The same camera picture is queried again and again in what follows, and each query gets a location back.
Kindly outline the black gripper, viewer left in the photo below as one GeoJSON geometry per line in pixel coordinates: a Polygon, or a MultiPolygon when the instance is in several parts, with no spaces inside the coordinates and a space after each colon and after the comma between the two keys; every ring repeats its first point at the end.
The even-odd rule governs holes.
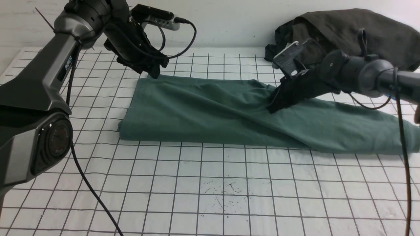
{"type": "Polygon", "coordinates": [[[104,34],[107,42],[104,46],[117,55],[117,61],[134,71],[145,71],[153,79],[160,75],[160,68],[166,68],[169,57],[144,55],[139,50],[140,35],[134,22],[130,22],[130,10],[125,0],[107,0],[110,17],[104,34]]]}

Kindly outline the black gripper, viewer right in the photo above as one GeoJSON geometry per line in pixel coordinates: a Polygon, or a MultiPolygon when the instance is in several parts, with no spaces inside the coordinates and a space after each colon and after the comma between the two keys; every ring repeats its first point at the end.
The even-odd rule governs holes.
{"type": "Polygon", "coordinates": [[[324,82],[317,69],[309,69],[291,78],[282,79],[280,86],[269,96],[266,109],[270,114],[274,114],[303,100],[310,100],[327,93],[340,94],[340,92],[337,87],[324,82]]]}

